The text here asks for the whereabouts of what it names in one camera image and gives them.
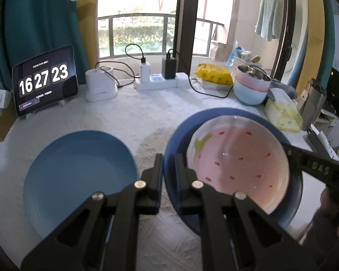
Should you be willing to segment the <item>white power strip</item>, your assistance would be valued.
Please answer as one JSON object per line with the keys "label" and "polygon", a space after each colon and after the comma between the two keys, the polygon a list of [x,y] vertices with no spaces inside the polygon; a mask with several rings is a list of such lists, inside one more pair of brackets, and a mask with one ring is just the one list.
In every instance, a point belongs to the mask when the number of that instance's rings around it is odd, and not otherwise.
{"label": "white power strip", "polygon": [[177,72],[174,79],[164,79],[161,74],[152,74],[150,82],[141,83],[140,79],[135,79],[134,88],[139,91],[151,91],[172,88],[190,88],[189,77],[184,72]]}

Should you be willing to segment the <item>white textured table cloth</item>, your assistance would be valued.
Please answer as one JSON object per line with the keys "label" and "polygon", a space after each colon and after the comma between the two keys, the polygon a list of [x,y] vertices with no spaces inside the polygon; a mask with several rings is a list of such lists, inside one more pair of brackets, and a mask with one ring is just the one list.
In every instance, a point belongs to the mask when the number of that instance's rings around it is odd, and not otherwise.
{"label": "white textured table cloth", "polygon": [[[18,119],[0,142],[0,246],[14,265],[40,241],[24,212],[22,189],[36,156],[53,140],[79,130],[100,130],[119,138],[131,150],[138,169],[149,168],[163,153],[170,136],[199,111],[243,109],[234,95],[206,97],[189,89],[138,92],[122,88],[115,98],[90,103],[79,94],[64,106]],[[160,212],[142,216],[138,231],[138,270],[201,270],[201,241],[177,216],[167,193]]]}

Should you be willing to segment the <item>white desk lamp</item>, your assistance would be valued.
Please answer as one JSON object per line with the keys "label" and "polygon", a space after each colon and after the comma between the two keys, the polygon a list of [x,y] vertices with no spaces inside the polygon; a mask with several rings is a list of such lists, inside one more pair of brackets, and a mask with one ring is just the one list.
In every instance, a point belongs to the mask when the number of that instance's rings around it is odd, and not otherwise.
{"label": "white desk lamp", "polygon": [[90,69],[85,72],[88,102],[114,98],[118,94],[119,82],[111,66],[102,66],[98,46],[98,0],[70,0],[77,3],[79,28]]}

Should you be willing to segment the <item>grey metal container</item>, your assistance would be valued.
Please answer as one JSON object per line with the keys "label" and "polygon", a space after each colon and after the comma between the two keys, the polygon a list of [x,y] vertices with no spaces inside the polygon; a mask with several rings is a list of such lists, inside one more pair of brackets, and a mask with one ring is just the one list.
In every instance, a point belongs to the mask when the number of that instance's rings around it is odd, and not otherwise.
{"label": "grey metal container", "polygon": [[308,130],[311,124],[314,124],[318,119],[326,98],[326,90],[317,80],[312,78],[306,85],[305,90],[301,93],[297,105],[298,112],[303,120],[303,131]]}

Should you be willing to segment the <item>hanging light blue towel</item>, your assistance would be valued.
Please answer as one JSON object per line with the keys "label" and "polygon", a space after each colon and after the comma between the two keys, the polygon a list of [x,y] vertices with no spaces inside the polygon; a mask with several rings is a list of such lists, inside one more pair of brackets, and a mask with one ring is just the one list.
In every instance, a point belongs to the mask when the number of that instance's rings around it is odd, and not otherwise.
{"label": "hanging light blue towel", "polygon": [[279,39],[283,17],[283,0],[261,0],[255,33],[266,41]]}

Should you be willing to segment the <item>brown cardboard box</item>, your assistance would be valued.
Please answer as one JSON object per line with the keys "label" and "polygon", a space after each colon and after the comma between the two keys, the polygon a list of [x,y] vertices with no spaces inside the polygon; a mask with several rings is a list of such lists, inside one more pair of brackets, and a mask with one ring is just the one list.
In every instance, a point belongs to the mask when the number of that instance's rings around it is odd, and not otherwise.
{"label": "brown cardboard box", "polygon": [[0,142],[5,140],[5,137],[7,136],[16,119],[17,114],[14,102],[11,101],[11,103],[6,109],[4,109],[2,115],[0,116]]}

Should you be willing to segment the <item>yellow tissue pack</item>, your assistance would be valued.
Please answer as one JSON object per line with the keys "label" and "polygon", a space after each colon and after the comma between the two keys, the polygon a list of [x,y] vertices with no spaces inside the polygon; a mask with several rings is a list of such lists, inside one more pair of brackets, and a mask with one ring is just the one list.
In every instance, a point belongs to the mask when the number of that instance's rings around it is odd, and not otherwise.
{"label": "yellow tissue pack", "polygon": [[279,130],[300,132],[303,119],[298,113],[295,103],[283,89],[274,87],[270,91],[274,100],[269,98],[264,107],[264,113],[270,123]]}

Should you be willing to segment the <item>white phone charger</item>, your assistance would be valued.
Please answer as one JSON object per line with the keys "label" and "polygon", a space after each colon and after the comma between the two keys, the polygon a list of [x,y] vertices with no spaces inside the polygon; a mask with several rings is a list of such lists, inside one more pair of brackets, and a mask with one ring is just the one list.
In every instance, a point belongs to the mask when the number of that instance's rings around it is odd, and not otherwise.
{"label": "white phone charger", "polygon": [[150,75],[151,75],[150,63],[147,62],[146,58],[141,58],[141,64],[140,64],[141,83],[142,84],[149,83]]}

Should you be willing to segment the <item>tablet showing clock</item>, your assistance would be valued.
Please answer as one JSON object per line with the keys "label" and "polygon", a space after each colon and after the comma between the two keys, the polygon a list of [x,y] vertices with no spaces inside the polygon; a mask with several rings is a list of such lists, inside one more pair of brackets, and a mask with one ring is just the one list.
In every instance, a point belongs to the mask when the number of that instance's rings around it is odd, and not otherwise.
{"label": "tablet showing clock", "polygon": [[76,96],[79,83],[73,47],[56,48],[17,64],[12,80],[18,117]]}

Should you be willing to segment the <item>small white box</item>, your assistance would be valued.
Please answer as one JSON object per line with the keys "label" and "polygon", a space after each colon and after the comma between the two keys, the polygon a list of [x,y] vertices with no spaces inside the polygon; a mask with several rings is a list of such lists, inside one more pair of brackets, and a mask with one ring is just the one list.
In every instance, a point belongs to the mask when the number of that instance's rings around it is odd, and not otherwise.
{"label": "small white box", "polygon": [[12,100],[12,92],[0,89],[0,109],[7,109]]}

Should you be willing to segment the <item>blue plate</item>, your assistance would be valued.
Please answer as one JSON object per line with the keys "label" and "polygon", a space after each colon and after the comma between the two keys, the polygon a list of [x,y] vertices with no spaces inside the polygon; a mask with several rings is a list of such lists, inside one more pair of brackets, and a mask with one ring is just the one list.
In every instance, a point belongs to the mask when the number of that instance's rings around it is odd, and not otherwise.
{"label": "blue plate", "polygon": [[121,140],[102,131],[77,131],[53,141],[33,161],[24,182],[24,209],[45,238],[92,193],[117,193],[138,178],[134,156]]}

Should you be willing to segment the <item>pink strawberry bowl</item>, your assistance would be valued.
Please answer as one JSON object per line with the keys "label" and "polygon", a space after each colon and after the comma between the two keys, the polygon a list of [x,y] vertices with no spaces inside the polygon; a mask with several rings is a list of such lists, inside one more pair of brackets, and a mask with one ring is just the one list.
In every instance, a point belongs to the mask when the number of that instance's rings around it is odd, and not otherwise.
{"label": "pink strawberry bowl", "polygon": [[202,124],[186,152],[188,168],[218,192],[244,192],[267,214],[275,211],[290,183],[280,141],[258,122],[219,116]]}

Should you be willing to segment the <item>teal curtain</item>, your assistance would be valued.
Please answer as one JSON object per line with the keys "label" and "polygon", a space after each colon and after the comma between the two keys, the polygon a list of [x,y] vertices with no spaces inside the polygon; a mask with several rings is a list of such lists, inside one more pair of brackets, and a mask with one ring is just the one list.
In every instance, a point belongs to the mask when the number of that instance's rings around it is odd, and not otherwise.
{"label": "teal curtain", "polygon": [[0,82],[13,88],[17,64],[70,45],[75,52],[79,84],[97,62],[97,1],[0,0]]}

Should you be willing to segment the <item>yellow wet wipes pack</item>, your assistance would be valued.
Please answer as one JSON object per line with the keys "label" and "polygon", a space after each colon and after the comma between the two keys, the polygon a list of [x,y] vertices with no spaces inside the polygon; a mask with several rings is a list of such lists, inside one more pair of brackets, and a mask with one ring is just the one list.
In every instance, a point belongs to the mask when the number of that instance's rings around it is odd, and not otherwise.
{"label": "yellow wet wipes pack", "polygon": [[197,66],[194,73],[198,78],[216,84],[233,85],[233,78],[227,68],[210,63],[202,63]]}

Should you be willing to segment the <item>large blue bowl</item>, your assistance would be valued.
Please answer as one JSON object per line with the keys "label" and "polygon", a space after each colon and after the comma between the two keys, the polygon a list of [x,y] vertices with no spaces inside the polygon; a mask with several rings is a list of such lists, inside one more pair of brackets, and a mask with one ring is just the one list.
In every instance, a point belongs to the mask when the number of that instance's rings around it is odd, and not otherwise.
{"label": "large blue bowl", "polygon": [[[179,190],[177,189],[177,176],[175,158],[178,153],[185,155],[188,145],[194,132],[206,121],[209,121],[219,116],[243,116],[253,121],[258,122],[266,127],[278,141],[282,143],[289,143],[287,137],[274,125],[266,119],[250,113],[245,110],[236,108],[211,108],[200,111],[185,121],[174,131],[166,146],[164,161],[163,161],[163,175],[168,192],[169,199],[181,220],[197,235],[200,234],[200,225],[198,217],[195,215],[181,215],[179,212]],[[272,219],[276,221],[283,229],[290,226],[294,219],[296,212],[301,203],[303,190],[302,172],[292,171],[290,173],[290,182],[279,206],[270,214]]]}

